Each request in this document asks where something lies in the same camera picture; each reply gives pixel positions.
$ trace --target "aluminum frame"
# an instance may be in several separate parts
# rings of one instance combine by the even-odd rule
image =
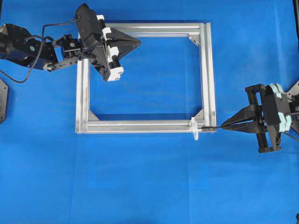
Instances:
[[[215,132],[202,129],[216,126],[214,70],[210,23],[107,23],[133,37],[187,37],[199,47],[202,109],[190,120],[101,121],[89,109],[90,63],[78,62],[76,133],[193,133]]]

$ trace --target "wire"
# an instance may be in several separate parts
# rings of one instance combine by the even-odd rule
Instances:
[[[287,115],[298,115],[299,112],[294,112],[294,113],[287,113]]]
[[[211,128],[213,128],[213,129],[219,129],[219,128],[228,127],[228,126],[231,126],[231,125],[223,125],[223,126],[219,126],[219,127],[203,126],[200,129],[211,129]]]
[[[42,29],[42,36],[41,36],[41,37],[38,36],[38,35],[32,35],[32,36],[30,36],[30,37],[28,37],[28,38],[25,39],[25,40],[29,40],[29,39],[32,39],[32,38],[34,38],[34,37],[39,38],[39,39],[41,39],[41,45],[40,45],[40,48],[39,48],[38,53],[37,53],[37,56],[36,56],[36,58],[35,58],[35,60],[34,60],[34,62],[33,62],[33,64],[32,64],[32,66],[31,66],[29,72],[27,73],[27,75],[25,76],[25,78],[24,78],[22,81],[19,81],[19,80],[16,80],[16,79],[12,78],[11,76],[9,76],[8,74],[6,74],[6,73],[5,73],[4,71],[2,71],[2,70],[0,70],[0,73],[1,73],[2,75],[6,76],[7,78],[9,78],[10,80],[14,81],[15,83],[22,84],[22,83],[26,82],[26,81],[28,80],[28,78],[29,78],[29,76],[30,76],[30,74],[31,74],[31,72],[32,72],[32,70],[33,70],[33,68],[35,67],[35,65],[36,65],[36,63],[37,63],[37,61],[38,61],[38,59],[39,59],[41,53],[42,53],[42,49],[43,49],[43,45],[44,45],[44,43],[45,43],[45,40],[46,40],[46,39],[53,40],[53,38],[50,37],[50,36],[46,36],[46,37],[44,37],[45,28],[46,28],[46,27],[66,26],[66,25],[69,25],[69,24],[71,24],[71,23],[73,23],[73,22],[77,22],[77,21],[79,21],[79,20],[78,20],[78,19],[75,19],[75,20],[71,20],[71,21],[69,21],[69,22],[65,22],[65,23],[46,24],[46,25],[43,26],[43,29]]]
[[[292,136],[291,134],[288,134],[287,132],[282,132],[282,133],[291,137],[292,139],[295,139],[296,141],[299,141],[299,138],[296,138],[295,136]]]

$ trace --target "black cable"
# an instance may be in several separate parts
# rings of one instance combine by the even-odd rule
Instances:
[[[299,141],[299,138],[296,138],[295,136],[292,136],[291,134],[288,134],[287,132],[283,132],[283,134],[291,137],[292,139],[295,139],[296,141]]]
[[[46,24],[46,25],[43,26],[43,29],[42,29],[42,37],[40,37],[40,36],[38,36],[38,35],[32,35],[31,37],[29,37],[29,38],[32,38],[32,37],[40,38],[40,39],[41,39],[41,46],[40,46],[40,48],[39,48],[39,50],[38,50],[38,54],[37,54],[37,56],[36,56],[36,58],[35,58],[35,60],[34,60],[34,62],[33,62],[33,64],[32,64],[32,66],[31,66],[29,72],[27,73],[27,75],[25,76],[25,78],[24,78],[22,81],[19,81],[19,80],[16,80],[16,79],[12,78],[11,76],[9,76],[8,74],[6,74],[6,73],[5,73],[4,71],[2,71],[2,70],[0,70],[0,73],[1,73],[2,75],[6,76],[7,78],[9,78],[10,80],[14,81],[15,83],[22,84],[22,83],[26,82],[26,81],[28,80],[28,78],[29,78],[29,76],[30,76],[30,74],[31,74],[31,72],[32,72],[32,70],[33,70],[33,68],[35,67],[35,65],[36,65],[36,63],[37,63],[37,60],[39,59],[39,57],[40,57],[40,55],[41,55],[41,53],[42,53],[42,49],[43,49],[43,45],[44,45],[45,40],[46,40],[46,39],[50,39],[50,40],[53,39],[52,37],[49,37],[49,36],[44,37],[45,28],[46,28],[46,27],[66,26],[66,25],[69,25],[69,24],[72,23],[72,22],[77,22],[77,21],[79,21],[79,20],[78,20],[78,19],[75,19],[75,20],[72,20],[72,21],[69,21],[69,22],[65,22],[65,23]]]

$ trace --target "blue table surface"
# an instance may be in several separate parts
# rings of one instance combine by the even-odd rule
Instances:
[[[299,78],[291,0],[85,1],[106,21],[210,22],[217,120],[248,104],[244,88]],[[80,0],[4,0],[1,22],[40,34]],[[77,36],[74,24],[47,28]],[[199,53],[184,38],[142,38],[119,82],[92,71],[102,119],[186,119],[201,108]],[[0,61],[23,78],[27,68]],[[1,224],[281,224],[299,212],[298,143],[259,154],[252,134],[75,134],[76,67],[35,70],[9,86],[0,125]]]

